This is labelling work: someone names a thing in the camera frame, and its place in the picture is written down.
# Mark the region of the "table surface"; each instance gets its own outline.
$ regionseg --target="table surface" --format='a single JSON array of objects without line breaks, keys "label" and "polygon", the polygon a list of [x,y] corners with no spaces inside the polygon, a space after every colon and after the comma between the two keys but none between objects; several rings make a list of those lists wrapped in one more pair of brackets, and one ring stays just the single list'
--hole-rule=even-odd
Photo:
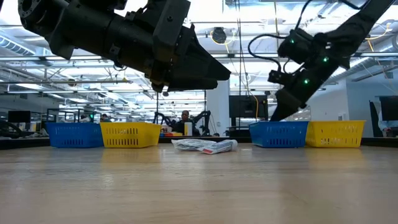
[{"label": "table surface", "polygon": [[398,150],[0,151],[1,223],[397,223]]}]

